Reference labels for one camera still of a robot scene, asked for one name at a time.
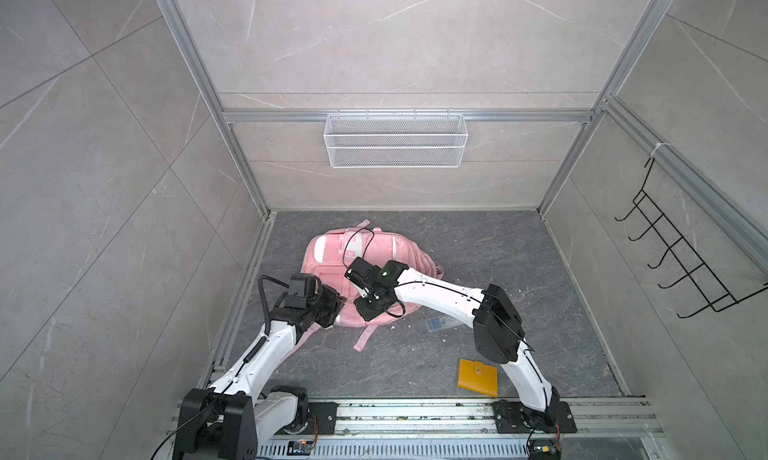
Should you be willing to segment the pink student backpack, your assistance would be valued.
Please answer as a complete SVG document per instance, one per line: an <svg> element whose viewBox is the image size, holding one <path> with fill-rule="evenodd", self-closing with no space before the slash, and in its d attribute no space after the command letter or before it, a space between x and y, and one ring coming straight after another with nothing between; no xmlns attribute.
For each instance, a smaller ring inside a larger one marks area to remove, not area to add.
<svg viewBox="0 0 768 460"><path fill-rule="evenodd" d="M444 275L444 269L416 242L399 233L371 228L367 220L354 227L333 229L314 237L306 248L301 271L318 277L323 285L335 289L345 298L334 324L363 330L354 345L358 352L364 349L377 327L397 319L395 315L381 314L368 321L358 313L354 300L360 292L347 278L347 272L359 259L363 260L360 263L362 276L367 276L371 269L384 267L391 260L432 278L441 279Z"/></svg>

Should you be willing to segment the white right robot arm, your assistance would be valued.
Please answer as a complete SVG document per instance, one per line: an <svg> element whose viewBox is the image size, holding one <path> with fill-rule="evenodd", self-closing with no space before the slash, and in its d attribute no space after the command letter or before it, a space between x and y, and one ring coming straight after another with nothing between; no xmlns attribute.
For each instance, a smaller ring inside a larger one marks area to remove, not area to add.
<svg viewBox="0 0 768 460"><path fill-rule="evenodd" d="M449 315L473 330L476 350L501 366L514 385L522 415L532 429L553 432L560 395L546 379L525 340L522 319L505 290L462 287L432 278L402 262L375 266L358 257L344 277L358 290L355 308L365 320L388 312L395 304L413 303Z"/></svg>

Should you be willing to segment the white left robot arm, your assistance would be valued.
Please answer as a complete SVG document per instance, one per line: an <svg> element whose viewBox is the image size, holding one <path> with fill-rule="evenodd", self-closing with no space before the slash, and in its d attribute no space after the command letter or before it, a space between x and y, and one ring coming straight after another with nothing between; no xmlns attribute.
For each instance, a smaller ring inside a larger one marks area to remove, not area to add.
<svg viewBox="0 0 768 460"><path fill-rule="evenodd" d="M168 442L172 459L197 454L257 459L260 445L276 433L300 432L310 422L306 389L278 386L266 396L262 391L312 328L334 324L345 298L307 273L294 274L289 282L260 275L256 284L264 315L260 333L218 380L187 393L177 427L156 447L153 459Z"/></svg>

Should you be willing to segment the clear plastic ruler case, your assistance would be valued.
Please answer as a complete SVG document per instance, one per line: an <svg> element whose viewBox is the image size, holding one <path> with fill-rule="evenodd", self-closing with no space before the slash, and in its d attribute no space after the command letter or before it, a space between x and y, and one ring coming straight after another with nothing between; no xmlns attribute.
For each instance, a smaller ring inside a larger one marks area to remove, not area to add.
<svg viewBox="0 0 768 460"><path fill-rule="evenodd" d="M426 319L427 330L432 333L456 328L463 325L464 323L461 320L449 315L439 315Z"/></svg>

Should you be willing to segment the yellow leather wallet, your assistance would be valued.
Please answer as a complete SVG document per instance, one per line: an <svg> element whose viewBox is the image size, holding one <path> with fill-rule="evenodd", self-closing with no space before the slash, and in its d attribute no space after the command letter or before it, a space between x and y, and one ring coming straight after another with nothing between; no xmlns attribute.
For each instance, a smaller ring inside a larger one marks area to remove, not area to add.
<svg viewBox="0 0 768 460"><path fill-rule="evenodd" d="M484 396L498 396L498 370L481 361L460 359L457 386Z"/></svg>

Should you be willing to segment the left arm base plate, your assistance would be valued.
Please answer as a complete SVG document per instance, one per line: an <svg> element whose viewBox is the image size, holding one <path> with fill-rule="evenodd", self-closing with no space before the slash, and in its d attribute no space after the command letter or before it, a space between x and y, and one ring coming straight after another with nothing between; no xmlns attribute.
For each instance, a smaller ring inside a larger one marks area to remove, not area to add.
<svg viewBox="0 0 768 460"><path fill-rule="evenodd" d="M289 435L332 435L335 433L337 411L336 402L310 402L305 411L299 412L298 418L280 430Z"/></svg>

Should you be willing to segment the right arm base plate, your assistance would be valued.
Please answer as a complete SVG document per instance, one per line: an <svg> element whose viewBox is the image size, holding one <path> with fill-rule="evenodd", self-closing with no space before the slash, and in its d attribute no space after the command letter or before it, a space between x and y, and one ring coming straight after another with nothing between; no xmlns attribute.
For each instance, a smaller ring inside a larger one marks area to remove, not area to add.
<svg viewBox="0 0 768 460"><path fill-rule="evenodd" d="M521 402L507 400L492 402L491 408L499 434L523 434L531 431L549 434L577 432L570 406L559 400L546 412L532 410Z"/></svg>

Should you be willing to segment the aluminium mounting rail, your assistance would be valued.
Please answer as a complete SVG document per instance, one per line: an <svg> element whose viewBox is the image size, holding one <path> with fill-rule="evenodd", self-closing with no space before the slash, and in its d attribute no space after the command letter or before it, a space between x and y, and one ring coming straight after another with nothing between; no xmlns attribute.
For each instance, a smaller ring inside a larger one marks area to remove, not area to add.
<svg viewBox="0 0 768 460"><path fill-rule="evenodd" d="M654 438L663 434L649 403L639 397L566 398L577 432L499 434L491 403L506 399L337 399L315 402L339 404L335 433L322 437L437 438L519 437L562 440L573 438Z"/></svg>

